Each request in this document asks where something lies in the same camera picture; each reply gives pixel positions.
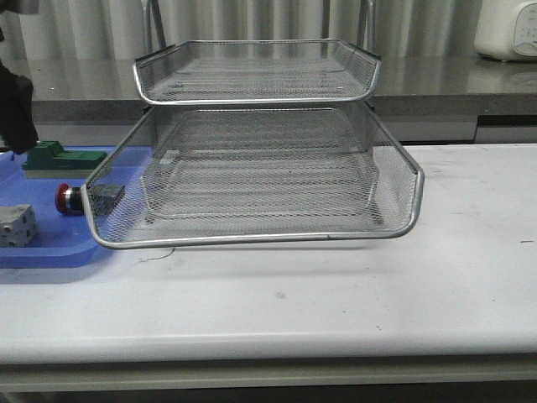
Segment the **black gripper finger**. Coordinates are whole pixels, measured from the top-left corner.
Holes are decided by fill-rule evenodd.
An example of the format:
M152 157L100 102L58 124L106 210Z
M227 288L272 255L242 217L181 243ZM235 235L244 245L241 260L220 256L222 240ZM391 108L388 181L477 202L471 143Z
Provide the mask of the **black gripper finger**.
M32 114L33 93L29 78L1 65L1 138L15 154L29 151L39 139Z

